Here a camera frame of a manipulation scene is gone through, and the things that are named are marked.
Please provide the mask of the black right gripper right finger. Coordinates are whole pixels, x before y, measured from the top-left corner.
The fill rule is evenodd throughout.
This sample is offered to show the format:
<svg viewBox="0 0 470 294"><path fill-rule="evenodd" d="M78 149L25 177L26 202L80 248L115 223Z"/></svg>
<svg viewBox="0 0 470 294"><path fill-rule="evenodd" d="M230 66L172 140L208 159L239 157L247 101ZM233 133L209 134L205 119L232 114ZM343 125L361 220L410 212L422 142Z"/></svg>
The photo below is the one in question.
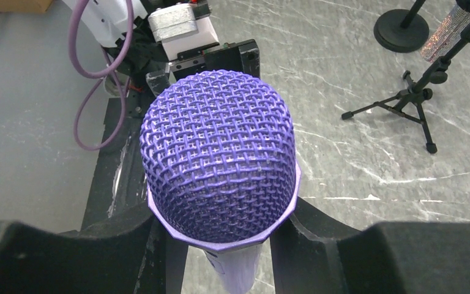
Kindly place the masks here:
<svg viewBox="0 0 470 294"><path fill-rule="evenodd" d="M270 249L277 293L470 293L470 223L360 231L299 199Z"/></svg>

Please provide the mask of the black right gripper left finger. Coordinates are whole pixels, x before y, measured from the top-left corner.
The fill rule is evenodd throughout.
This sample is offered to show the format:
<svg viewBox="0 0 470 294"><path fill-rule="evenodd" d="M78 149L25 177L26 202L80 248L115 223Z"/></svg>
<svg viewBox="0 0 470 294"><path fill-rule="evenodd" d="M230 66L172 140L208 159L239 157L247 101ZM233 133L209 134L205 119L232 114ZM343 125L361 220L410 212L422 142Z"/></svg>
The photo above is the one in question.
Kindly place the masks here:
<svg viewBox="0 0 470 294"><path fill-rule="evenodd" d="M180 293L187 252L145 204L65 233L0 221L0 293Z"/></svg>

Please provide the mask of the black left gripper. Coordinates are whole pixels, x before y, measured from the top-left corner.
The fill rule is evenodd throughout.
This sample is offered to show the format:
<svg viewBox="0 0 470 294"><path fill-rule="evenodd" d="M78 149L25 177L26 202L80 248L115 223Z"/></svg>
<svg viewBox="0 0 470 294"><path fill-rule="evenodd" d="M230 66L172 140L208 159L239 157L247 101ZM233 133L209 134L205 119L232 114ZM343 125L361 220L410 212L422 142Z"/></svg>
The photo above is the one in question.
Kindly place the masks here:
<svg viewBox="0 0 470 294"><path fill-rule="evenodd" d="M211 43L181 51L162 69L146 74L146 84L157 97L171 84L170 77L180 80L204 71L232 70L255 78L260 77L260 50L256 40L236 43Z"/></svg>

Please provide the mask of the purple microphone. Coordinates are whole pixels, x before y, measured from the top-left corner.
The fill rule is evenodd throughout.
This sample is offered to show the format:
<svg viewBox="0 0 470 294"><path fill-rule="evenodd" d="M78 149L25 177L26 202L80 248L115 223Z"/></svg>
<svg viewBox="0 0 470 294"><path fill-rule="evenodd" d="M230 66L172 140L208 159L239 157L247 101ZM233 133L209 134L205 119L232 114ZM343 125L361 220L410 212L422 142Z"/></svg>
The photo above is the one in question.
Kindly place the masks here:
<svg viewBox="0 0 470 294"><path fill-rule="evenodd" d="M285 101L246 73L191 75L151 104L140 148L151 211L173 238L204 251L227 292L247 293L263 242L297 203Z"/></svg>

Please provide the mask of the black round-base clip stand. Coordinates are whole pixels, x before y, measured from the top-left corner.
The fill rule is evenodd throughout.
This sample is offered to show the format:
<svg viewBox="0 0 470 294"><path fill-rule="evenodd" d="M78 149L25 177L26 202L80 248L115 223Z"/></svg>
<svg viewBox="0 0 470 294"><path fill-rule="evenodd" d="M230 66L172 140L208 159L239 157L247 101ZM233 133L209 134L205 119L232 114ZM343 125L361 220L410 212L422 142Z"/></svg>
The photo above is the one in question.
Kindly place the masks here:
<svg viewBox="0 0 470 294"><path fill-rule="evenodd" d="M428 23L418 12L425 0L416 0L409 10L393 9L376 21L373 33L385 49L396 53L411 53L420 49L429 38Z"/></svg>

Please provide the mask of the black tripod shock-mount stand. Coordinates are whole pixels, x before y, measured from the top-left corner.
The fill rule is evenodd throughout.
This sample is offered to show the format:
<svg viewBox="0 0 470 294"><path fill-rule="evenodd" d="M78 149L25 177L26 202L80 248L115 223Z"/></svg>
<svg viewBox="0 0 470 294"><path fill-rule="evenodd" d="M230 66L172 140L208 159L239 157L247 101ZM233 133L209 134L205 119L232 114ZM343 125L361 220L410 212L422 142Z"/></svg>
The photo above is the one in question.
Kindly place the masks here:
<svg viewBox="0 0 470 294"><path fill-rule="evenodd" d="M456 1L455 4L458 4L461 8L470 11L470 1ZM427 151L430 154L437 153L438 149L431 137L422 104L425 101L430 100L433 96L433 91L428 88L428 84L432 83L438 85L445 83L448 79L447 70L452 59L469 43L470 24L461 32L461 39L458 43L453 46L446 55L439 57L434 62L431 62L428 69L417 81L412 79L410 71L407 70L402 75L402 79L407 84L406 89L399 91L396 95L388 99L376 101L366 107L343 113L341 118L343 120L350 119L358 113L362 113L375 107L381 107L397 116L420 124L426 139Z"/></svg>

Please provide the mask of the silver glitter microphone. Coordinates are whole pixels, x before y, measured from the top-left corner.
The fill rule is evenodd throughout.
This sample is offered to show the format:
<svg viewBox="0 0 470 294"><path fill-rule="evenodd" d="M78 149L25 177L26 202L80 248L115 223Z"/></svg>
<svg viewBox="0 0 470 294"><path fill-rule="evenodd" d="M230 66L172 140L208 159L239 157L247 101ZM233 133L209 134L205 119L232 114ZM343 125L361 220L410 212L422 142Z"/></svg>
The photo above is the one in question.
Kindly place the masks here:
<svg viewBox="0 0 470 294"><path fill-rule="evenodd" d="M455 4L421 48L421 57L428 62L434 62L439 57L446 55L461 39L461 32L469 24L470 11Z"/></svg>

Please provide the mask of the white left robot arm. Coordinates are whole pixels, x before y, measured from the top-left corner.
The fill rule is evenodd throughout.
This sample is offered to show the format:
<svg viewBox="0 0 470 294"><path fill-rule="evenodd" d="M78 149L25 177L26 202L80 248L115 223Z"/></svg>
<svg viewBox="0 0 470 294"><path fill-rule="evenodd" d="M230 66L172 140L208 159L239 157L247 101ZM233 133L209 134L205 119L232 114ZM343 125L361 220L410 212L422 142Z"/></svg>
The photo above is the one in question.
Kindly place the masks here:
<svg viewBox="0 0 470 294"><path fill-rule="evenodd" d="M69 56L76 71L99 79L130 77L139 92L159 95L177 80L209 70L260 76L255 40L223 43L211 22L207 1L67 1L71 8ZM113 60L88 72L76 54L78 27L84 24Z"/></svg>

